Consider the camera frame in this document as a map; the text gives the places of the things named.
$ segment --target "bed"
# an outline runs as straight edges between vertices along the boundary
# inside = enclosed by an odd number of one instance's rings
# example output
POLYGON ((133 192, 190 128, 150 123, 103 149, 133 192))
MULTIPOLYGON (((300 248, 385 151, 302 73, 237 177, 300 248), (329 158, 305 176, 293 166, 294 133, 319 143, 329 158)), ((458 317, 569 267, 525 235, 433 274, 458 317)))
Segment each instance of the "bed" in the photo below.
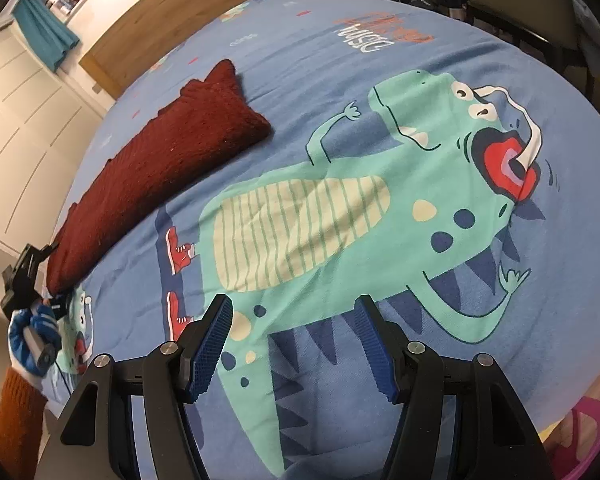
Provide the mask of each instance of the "bed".
MULTIPOLYGON (((158 208, 76 287, 45 380, 56 414, 97 354, 145 355, 225 292, 232 332, 187 409, 213 479, 378 478, 399 407, 353 328, 360 294, 440 355, 492 354, 538 431, 560 420, 600 372, 600 116, 578 90, 427 10, 247 0, 128 86, 59 225, 221 59, 274 133, 158 208)), ((141 402, 134 422, 154 478, 141 402)), ((452 426, 449 405, 435 478, 452 426)))

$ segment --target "blue glove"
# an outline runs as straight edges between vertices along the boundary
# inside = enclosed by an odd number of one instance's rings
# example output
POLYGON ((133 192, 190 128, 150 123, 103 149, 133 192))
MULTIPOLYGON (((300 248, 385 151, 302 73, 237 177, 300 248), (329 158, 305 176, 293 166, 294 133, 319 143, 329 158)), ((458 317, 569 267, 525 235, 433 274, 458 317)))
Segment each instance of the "blue glove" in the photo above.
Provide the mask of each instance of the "blue glove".
POLYGON ((61 349, 62 338, 58 332, 54 313, 46 304, 39 303, 31 309, 24 308, 11 314, 8 331, 11 367, 34 388, 40 389, 45 374, 36 366, 35 359, 24 339, 23 330, 27 326, 35 330, 43 342, 51 343, 56 351, 61 349))

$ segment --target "orange knit sweater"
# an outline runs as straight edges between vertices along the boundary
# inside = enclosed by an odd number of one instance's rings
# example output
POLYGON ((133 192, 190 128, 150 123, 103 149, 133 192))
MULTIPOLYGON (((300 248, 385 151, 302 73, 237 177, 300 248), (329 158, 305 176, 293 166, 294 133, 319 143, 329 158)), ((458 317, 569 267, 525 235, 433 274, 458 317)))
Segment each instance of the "orange knit sweater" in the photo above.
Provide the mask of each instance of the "orange knit sweater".
POLYGON ((0 394, 0 462, 13 480, 33 480, 46 399, 13 368, 0 394))

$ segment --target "dinosaur eye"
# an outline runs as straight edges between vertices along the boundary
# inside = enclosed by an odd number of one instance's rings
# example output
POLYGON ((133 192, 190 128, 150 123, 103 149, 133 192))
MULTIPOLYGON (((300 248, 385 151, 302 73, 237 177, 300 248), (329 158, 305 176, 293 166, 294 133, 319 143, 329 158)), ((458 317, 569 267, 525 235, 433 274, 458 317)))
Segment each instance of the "dinosaur eye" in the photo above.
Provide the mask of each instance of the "dinosaur eye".
POLYGON ((469 88, 469 85, 459 81, 451 83, 451 91, 458 99, 462 99, 462 101, 471 101, 474 98, 474 91, 469 88))
POLYGON ((495 121, 498 118, 496 107, 492 103, 469 106, 469 115, 474 119, 485 119, 487 121, 495 121))

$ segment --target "folded blanket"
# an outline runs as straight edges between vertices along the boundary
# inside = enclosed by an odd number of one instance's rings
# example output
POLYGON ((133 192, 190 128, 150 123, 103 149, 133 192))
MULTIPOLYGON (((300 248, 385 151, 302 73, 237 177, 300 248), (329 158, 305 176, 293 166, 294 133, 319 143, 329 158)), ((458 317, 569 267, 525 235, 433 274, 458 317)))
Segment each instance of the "folded blanket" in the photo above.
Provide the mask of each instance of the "folded blanket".
POLYGON ((269 133, 244 101, 231 61, 204 82, 189 81, 70 207, 48 261, 49 292, 69 290, 160 204, 269 133))

